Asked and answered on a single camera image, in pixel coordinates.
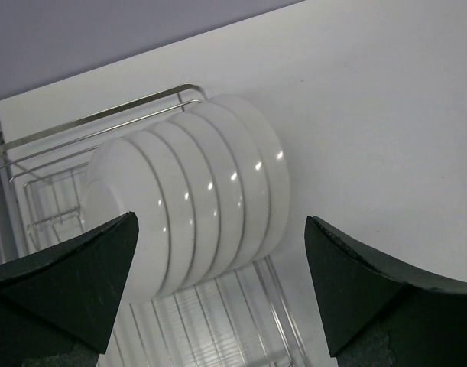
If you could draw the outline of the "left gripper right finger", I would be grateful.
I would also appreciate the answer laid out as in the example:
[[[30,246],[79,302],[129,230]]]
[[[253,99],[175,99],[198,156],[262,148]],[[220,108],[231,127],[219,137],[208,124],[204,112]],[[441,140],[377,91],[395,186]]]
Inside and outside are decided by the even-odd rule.
[[[467,283],[410,265],[316,216],[306,257],[340,366],[467,366]]]

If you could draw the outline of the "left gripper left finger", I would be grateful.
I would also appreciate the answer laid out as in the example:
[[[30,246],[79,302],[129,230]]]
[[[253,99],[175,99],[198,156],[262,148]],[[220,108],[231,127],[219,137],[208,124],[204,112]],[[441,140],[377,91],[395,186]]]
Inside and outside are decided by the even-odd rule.
[[[0,265],[0,366],[95,366],[105,354],[138,241],[120,215]]]

